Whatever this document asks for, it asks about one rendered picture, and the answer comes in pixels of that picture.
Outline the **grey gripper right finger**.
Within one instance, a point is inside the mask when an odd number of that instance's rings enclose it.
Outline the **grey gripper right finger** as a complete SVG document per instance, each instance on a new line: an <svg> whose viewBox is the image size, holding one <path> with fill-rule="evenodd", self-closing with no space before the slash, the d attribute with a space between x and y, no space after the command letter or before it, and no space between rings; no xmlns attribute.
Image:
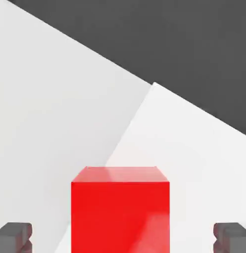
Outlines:
<svg viewBox="0 0 246 253"><path fill-rule="evenodd" d="M246 253L246 229L239 223L215 223L213 234L213 253Z"/></svg>

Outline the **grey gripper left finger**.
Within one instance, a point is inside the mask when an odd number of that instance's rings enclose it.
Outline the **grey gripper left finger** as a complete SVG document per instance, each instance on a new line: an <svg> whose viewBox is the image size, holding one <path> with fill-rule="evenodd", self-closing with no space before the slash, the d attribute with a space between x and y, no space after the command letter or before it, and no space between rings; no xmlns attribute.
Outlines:
<svg viewBox="0 0 246 253"><path fill-rule="evenodd" d="M31 223L6 223L0 229L0 253L32 253L31 236Z"/></svg>

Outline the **small red cube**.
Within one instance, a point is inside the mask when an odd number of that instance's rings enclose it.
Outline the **small red cube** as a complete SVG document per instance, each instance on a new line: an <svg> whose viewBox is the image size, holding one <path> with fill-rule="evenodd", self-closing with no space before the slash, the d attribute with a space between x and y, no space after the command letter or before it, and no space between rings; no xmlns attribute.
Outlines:
<svg viewBox="0 0 246 253"><path fill-rule="evenodd" d="M71 182L71 253L170 253L170 183L157 167L85 167Z"/></svg>

